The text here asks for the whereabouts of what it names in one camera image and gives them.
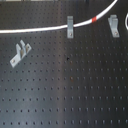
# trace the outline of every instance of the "red tape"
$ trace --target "red tape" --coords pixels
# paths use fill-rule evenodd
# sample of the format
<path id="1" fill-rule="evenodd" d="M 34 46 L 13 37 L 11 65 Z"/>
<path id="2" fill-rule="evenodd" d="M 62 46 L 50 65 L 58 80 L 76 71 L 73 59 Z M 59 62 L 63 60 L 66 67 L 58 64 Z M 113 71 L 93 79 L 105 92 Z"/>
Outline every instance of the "red tape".
<path id="1" fill-rule="evenodd" d="M 96 17 L 92 18 L 92 23 L 96 21 L 97 21 Z"/>

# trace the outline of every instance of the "metal clip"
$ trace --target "metal clip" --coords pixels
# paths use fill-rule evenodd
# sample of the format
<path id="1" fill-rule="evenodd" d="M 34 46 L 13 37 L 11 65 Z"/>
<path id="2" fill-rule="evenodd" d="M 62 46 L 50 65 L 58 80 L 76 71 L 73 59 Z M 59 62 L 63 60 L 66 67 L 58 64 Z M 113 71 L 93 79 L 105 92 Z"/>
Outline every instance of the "metal clip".
<path id="1" fill-rule="evenodd" d="M 21 47 L 19 46 L 19 44 L 16 44 L 16 52 L 17 54 L 10 60 L 10 63 L 12 65 L 12 67 L 14 68 L 32 49 L 31 46 L 29 44 L 27 44 L 25 46 L 25 43 L 21 40 L 20 41 Z"/>
<path id="2" fill-rule="evenodd" d="M 68 28 L 67 28 L 67 37 L 69 39 L 73 39 L 73 16 L 68 16 L 67 17 L 67 22 L 68 22 Z"/>
<path id="3" fill-rule="evenodd" d="M 110 18 L 108 18 L 108 22 L 111 28 L 111 32 L 114 38 L 120 37 L 118 32 L 118 19 L 116 15 L 111 15 Z"/>

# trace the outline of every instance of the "white cable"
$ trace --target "white cable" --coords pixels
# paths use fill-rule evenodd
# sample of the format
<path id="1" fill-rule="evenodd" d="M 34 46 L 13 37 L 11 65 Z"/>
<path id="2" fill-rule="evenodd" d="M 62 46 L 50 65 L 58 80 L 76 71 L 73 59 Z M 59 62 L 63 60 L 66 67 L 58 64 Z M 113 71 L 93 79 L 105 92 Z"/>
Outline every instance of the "white cable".
<path id="1" fill-rule="evenodd" d="M 126 19 L 125 19 L 125 26 L 126 26 L 126 28 L 128 30 L 128 14 L 126 15 Z"/>
<path id="2" fill-rule="evenodd" d="M 116 4 L 117 1 L 118 0 L 114 0 L 104 11 L 99 13 L 96 17 L 81 23 L 74 24 L 73 26 L 80 27 L 95 22 L 96 20 L 103 17 Z M 45 27 L 45 28 L 32 28 L 32 29 L 0 30 L 0 33 L 25 33 L 25 32 L 51 31 L 51 30 L 59 30 L 64 28 L 67 28 L 67 25 L 56 26 L 56 27 Z"/>

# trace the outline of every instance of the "wire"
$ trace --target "wire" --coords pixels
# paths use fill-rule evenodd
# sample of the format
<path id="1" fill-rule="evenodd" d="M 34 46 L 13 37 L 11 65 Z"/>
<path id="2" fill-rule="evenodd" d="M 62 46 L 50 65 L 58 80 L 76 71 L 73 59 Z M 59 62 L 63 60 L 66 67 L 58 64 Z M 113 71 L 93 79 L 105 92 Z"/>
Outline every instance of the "wire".
<path id="1" fill-rule="evenodd" d="M 101 13 L 99 13 L 97 16 L 93 17 L 92 19 L 89 19 L 87 21 L 74 24 L 74 27 L 80 27 L 84 25 L 91 24 L 93 22 L 96 22 L 98 19 L 103 17 L 117 2 L 118 0 L 114 0 L 105 10 L 103 10 Z M 0 30 L 0 33 L 25 33 L 25 32 L 39 32 L 39 31 L 52 31 L 52 30 L 59 30 L 67 28 L 67 25 L 62 26 L 56 26 L 56 27 L 45 27 L 45 28 L 31 28 L 31 29 L 16 29 L 16 30 Z"/>
<path id="2" fill-rule="evenodd" d="M 125 26 L 126 26 L 126 28 L 128 30 L 128 14 L 126 15 L 126 19 L 125 19 Z"/>

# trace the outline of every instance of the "metal bracket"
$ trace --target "metal bracket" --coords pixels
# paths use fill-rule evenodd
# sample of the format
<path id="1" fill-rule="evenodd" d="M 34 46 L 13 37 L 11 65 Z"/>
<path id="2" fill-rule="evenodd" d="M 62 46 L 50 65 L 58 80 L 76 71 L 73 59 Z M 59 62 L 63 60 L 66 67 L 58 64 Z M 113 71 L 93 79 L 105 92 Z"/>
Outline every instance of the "metal bracket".
<path id="1" fill-rule="evenodd" d="M 112 31 L 112 35 L 114 38 L 120 37 L 118 32 L 118 19 L 116 15 L 111 15 L 110 18 L 108 18 L 108 22 Z"/>
<path id="2" fill-rule="evenodd" d="M 31 46 L 29 44 L 27 44 L 25 46 L 25 43 L 21 40 L 20 41 L 21 47 L 19 46 L 19 44 L 16 44 L 16 52 L 17 54 L 10 60 L 10 63 L 12 65 L 12 67 L 14 68 L 32 49 Z"/>
<path id="3" fill-rule="evenodd" d="M 67 17 L 67 22 L 68 22 L 68 28 L 67 28 L 67 37 L 69 39 L 73 39 L 73 16 L 68 16 Z"/>

